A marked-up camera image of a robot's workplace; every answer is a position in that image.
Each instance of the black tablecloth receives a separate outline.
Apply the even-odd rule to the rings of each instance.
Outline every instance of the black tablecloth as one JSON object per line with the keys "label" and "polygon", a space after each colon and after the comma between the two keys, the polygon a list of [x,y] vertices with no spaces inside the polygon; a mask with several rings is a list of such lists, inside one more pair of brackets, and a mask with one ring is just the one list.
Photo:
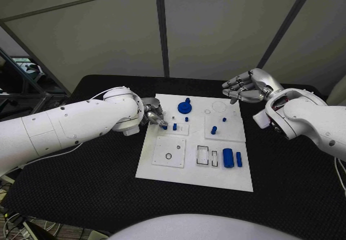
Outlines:
{"label": "black tablecloth", "polygon": [[[158,93],[224,98],[220,85],[214,80],[89,75],[69,103],[116,86],[129,87],[141,97]],[[317,92],[305,85],[283,87]],[[240,102],[239,106],[253,192],[135,178],[142,126],[135,135],[109,132],[71,153],[28,165],[4,207],[51,222],[110,232],[161,215],[197,213],[246,220],[302,239],[346,239],[346,198],[332,157],[306,137],[288,141],[270,128],[259,129],[252,115],[263,109],[263,102]]]}

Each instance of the blue gear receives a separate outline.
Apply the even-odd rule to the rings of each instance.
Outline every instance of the blue gear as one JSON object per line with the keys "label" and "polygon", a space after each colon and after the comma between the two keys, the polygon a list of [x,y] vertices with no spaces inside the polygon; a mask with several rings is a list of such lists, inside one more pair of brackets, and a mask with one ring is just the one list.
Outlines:
{"label": "blue gear", "polygon": [[181,114],[187,114],[193,109],[193,106],[190,104],[190,99],[185,98],[185,100],[182,102],[178,103],[177,105],[177,111],[181,113]]}

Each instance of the blue cylinder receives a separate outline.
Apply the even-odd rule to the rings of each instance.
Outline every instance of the blue cylinder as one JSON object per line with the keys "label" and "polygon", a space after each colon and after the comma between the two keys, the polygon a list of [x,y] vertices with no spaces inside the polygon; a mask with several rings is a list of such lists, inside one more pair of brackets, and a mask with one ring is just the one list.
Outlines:
{"label": "blue cylinder", "polygon": [[193,109],[193,106],[190,104],[190,99],[185,98],[185,100],[182,102],[178,103],[177,105],[177,111],[181,113],[181,114],[187,114]]}
{"label": "blue cylinder", "polygon": [[237,167],[240,168],[240,167],[243,166],[243,163],[242,163],[242,155],[240,155],[239,152],[236,152],[234,156],[236,156],[236,165],[237,165]]}
{"label": "blue cylinder", "polygon": [[216,127],[216,126],[213,126],[213,127],[211,127],[211,130],[210,130],[210,134],[211,134],[211,135],[214,135],[214,133],[216,133],[216,130],[217,130],[217,127]]}
{"label": "blue cylinder", "polygon": [[234,166],[233,151],[230,148],[224,148],[221,150],[221,153],[223,153],[223,166],[224,168],[231,168]]}

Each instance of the floor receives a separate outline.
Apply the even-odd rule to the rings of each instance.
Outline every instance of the floor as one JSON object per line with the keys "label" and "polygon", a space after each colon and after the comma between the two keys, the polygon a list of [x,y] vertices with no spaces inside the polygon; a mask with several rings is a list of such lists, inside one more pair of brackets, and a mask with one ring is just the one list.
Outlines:
{"label": "floor", "polygon": [[[5,108],[2,111],[9,111],[9,110],[14,110],[15,108],[21,108],[21,107],[34,107],[37,102],[38,102],[38,99],[27,99],[27,98],[11,98],[11,100],[15,100],[17,101],[17,106],[11,106],[9,104],[7,104]],[[46,111],[51,108],[56,108],[58,105],[63,105],[64,104],[64,101],[66,101],[66,97],[51,97],[51,99],[46,102],[46,104],[41,106],[41,109],[40,111]],[[27,116],[30,114],[30,111],[25,111],[25,112],[21,112],[21,113],[17,113],[15,115],[7,117],[7,118],[2,118],[1,121],[5,121],[5,120],[9,120],[12,118],[18,118],[18,117],[22,117],[22,116]],[[7,191],[9,189],[9,186],[4,186],[2,187],[2,190]],[[2,197],[5,195],[5,192],[1,193],[0,192],[0,209],[2,209],[1,207],[1,200],[2,200]],[[44,223],[46,221],[41,220],[41,219],[33,219],[31,221],[34,224],[37,224],[41,228],[44,228]],[[2,214],[0,214],[0,239],[2,239],[2,228],[4,228],[4,216]],[[47,222],[46,223],[46,227],[48,227],[53,223]],[[53,234],[56,232],[56,229],[57,229],[57,226],[58,224],[54,224],[54,227],[50,229],[50,233]],[[70,225],[63,225],[58,232],[57,232],[57,239],[58,240],[86,240],[87,237],[89,237],[89,234],[90,234],[90,229],[83,229],[80,227],[74,227],[74,226],[70,226]],[[22,236],[17,236],[15,238],[12,238],[12,236],[17,234],[18,230],[17,228],[11,231],[11,235],[9,237],[7,237],[7,239],[12,239],[12,240],[20,240],[22,238]]]}

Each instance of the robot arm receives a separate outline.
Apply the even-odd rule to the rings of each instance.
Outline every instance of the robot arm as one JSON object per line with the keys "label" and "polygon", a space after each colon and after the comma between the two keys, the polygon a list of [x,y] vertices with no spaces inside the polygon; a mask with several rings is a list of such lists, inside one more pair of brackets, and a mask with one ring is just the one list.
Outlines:
{"label": "robot arm", "polygon": [[224,82],[221,87],[230,104],[237,99],[247,103],[266,101],[265,109],[252,116],[262,129],[272,125],[288,140],[305,135],[321,151],[346,160],[344,106],[327,106],[312,92],[283,89],[257,68]]}
{"label": "robot arm", "polygon": [[0,176],[27,161],[113,130],[129,136],[138,124],[167,126],[155,98],[139,98],[125,87],[112,88],[102,100],[90,99],[0,122]]}

